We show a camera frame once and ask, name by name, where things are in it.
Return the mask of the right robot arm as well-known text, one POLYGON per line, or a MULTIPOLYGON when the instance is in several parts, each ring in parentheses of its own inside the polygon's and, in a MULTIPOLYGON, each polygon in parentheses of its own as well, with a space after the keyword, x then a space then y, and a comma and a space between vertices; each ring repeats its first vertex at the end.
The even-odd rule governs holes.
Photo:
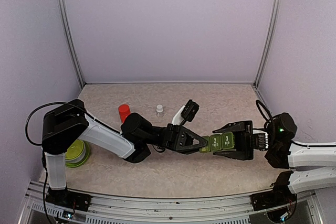
POLYGON ((281 204, 289 195, 334 187, 335 143, 296 142, 296 132, 297 126, 287 112, 267 119, 262 129, 253 128, 252 121, 228 123, 213 133, 222 135, 224 144, 232 140, 234 147, 213 153, 249 161, 255 150, 264 151, 271 167, 283 169, 268 194, 273 205, 281 204))

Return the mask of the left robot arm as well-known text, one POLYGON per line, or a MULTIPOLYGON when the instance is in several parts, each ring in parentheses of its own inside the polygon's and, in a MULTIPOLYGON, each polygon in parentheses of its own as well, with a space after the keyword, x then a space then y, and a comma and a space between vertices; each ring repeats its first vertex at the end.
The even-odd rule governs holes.
POLYGON ((197 110, 198 105, 189 101, 180 110, 186 112, 187 117, 178 124, 169 123, 166 127, 154 126, 133 112, 125 118, 118 132, 91 115, 79 99, 56 103, 56 108, 44 115, 41 143, 53 197, 64 206, 74 199, 72 191, 67 189, 65 158, 66 151, 74 141, 97 145, 134 164, 151 155, 151 145, 162 151, 193 154, 207 145, 206 139, 184 126, 186 121, 193 119, 197 110))

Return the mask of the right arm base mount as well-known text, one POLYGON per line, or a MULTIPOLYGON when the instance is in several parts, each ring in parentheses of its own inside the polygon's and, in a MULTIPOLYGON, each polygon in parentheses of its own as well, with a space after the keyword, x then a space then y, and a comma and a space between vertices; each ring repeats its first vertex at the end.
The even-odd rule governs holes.
POLYGON ((279 207, 297 200, 297 195, 289 190, 270 190, 250 196, 254 211, 279 207))

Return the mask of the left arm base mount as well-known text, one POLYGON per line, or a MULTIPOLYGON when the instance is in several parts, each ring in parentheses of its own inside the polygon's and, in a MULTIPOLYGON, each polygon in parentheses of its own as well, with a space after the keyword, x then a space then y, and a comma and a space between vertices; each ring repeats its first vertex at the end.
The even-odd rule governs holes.
POLYGON ((91 196, 89 194, 71 191, 67 188, 63 190, 48 189, 45 200, 47 203, 56 206, 69 208, 74 211, 87 212, 90 206, 91 196))

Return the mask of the green weekly pill organizer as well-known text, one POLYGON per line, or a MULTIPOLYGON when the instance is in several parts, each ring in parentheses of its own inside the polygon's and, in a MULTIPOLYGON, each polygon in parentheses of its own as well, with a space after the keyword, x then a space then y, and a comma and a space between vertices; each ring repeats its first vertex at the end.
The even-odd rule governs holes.
POLYGON ((235 137, 232 132, 217 133, 210 136, 203 136, 207 145, 200 148, 200 153, 230 151, 235 148, 235 137))

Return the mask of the red pill bottle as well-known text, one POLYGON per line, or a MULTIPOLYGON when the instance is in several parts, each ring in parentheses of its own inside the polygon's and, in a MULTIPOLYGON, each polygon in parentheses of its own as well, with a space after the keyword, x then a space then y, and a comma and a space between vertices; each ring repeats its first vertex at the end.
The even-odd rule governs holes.
POLYGON ((121 120, 121 123, 124 123, 126 118, 131 114, 131 110, 129 105, 122 104, 118 107, 119 117, 121 120))

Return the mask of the small clear white-capped bottle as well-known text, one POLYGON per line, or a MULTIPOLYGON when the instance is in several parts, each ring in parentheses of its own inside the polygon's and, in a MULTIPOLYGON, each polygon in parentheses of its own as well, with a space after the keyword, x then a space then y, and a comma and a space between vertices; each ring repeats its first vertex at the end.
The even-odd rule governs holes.
POLYGON ((163 107, 163 105, 158 104, 158 105, 156 106, 155 110, 156 110, 156 115, 157 115, 158 117, 162 117, 162 116, 164 115, 164 107, 163 107))

